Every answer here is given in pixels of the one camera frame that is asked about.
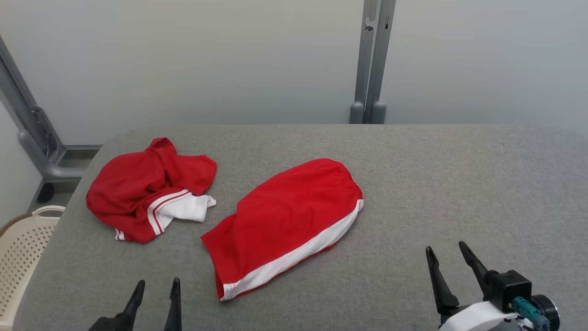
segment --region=white wall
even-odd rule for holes
[[[0,101],[0,226],[26,213],[41,175],[16,139],[18,129]]]
[[[588,137],[588,1],[397,0],[387,123],[514,123]]]
[[[363,0],[2,0],[64,144],[160,124],[348,123]]]

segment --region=gray fabric surface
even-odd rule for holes
[[[85,207],[114,156],[169,137],[218,163],[203,224],[175,220],[141,245]],[[331,251],[227,303],[199,236],[272,175],[329,157],[347,166],[365,207]],[[185,330],[436,330],[425,260],[431,245],[461,304],[481,300],[457,242],[489,269],[515,269],[558,304],[562,330],[585,330],[588,141],[552,129],[484,125],[161,127],[104,145],[80,182],[16,317],[16,331],[87,330],[120,312],[146,280],[135,330],[162,330],[174,277]]]

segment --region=basket handle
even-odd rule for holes
[[[49,211],[49,210],[63,212],[65,210],[65,207],[62,207],[62,206],[43,206],[43,207],[33,211],[32,214],[33,214],[33,216],[37,217],[37,216],[39,216],[39,214],[43,213],[44,211]]]

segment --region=laundry basket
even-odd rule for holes
[[[40,215],[51,210],[65,207],[41,207],[0,229],[0,331],[12,330],[22,294],[59,221],[59,217]]]

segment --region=clothing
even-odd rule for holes
[[[178,155],[167,138],[143,152],[108,162],[86,195],[86,206],[116,229],[117,240],[146,243],[178,217],[203,222],[216,201],[202,195],[212,184],[216,163],[206,155]]]
[[[360,188],[339,162],[313,160],[273,176],[201,237],[215,267],[219,299],[254,290],[329,250],[362,207]]]

